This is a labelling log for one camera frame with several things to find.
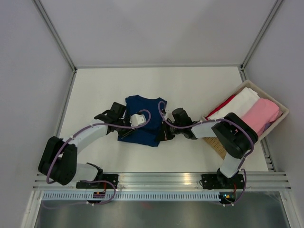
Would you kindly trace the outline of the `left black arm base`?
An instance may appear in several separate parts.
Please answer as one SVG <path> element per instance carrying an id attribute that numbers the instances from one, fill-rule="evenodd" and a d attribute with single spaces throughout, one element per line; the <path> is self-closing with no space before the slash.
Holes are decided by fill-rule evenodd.
<path id="1" fill-rule="evenodd" d="M 103 174 L 93 181 L 80 181 L 76 184 L 77 189 L 116 189 L 119 182 L 118 174 Z"/>

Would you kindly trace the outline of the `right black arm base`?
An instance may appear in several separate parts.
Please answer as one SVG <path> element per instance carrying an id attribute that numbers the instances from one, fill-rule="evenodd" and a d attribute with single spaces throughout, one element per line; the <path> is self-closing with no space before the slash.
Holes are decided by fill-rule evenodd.
<path id="1" fill-rule="evenodd" d="M 245 180 L 242 174 L 236 174 L 232 178 L 222 174 L 202 174 L 200 185 L 205 190 L 238 190 L 244 188 Z"/>

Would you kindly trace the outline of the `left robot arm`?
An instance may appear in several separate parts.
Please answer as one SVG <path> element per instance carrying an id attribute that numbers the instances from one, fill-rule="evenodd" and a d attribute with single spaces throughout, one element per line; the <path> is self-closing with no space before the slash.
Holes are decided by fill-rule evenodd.
<path id="1" fill-rule="evenodd" d="M 91 123 L 72 136 L 49 138 L 38 171 L 48 177 L 47 183 L 57 182 L 67 185 L 72 181 L 87 181 L 93 188 L 99 188 L 104 182 L 103 170 L 92 163 L 78 163 L 78 154 L 97 139 L 117 131 L 120 136 L 131 134 L 130 116 L 125 115 L 126 106 L 114 102 Z"/>

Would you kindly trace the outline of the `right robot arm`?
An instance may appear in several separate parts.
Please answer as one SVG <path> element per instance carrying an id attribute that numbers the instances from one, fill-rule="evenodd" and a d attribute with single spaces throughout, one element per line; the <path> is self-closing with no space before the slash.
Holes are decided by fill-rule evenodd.
<path id="1" fill-rule="evenodd" d="M 159 142 L 174 139 L 182 134 L 190 140 L 216 137 L 226 151 L 221 167 L 217 170 L 217 183 L 223 188 L 234 182 L 245 158 L 253 151 L 258 140 L 257 133 L 235 113 L 216 120 L 193 121 L 183 108 L 173 110 L 174 121 L 166 118 L 164 108 L 158 108 L 162 125 L 156 140 Z"/>

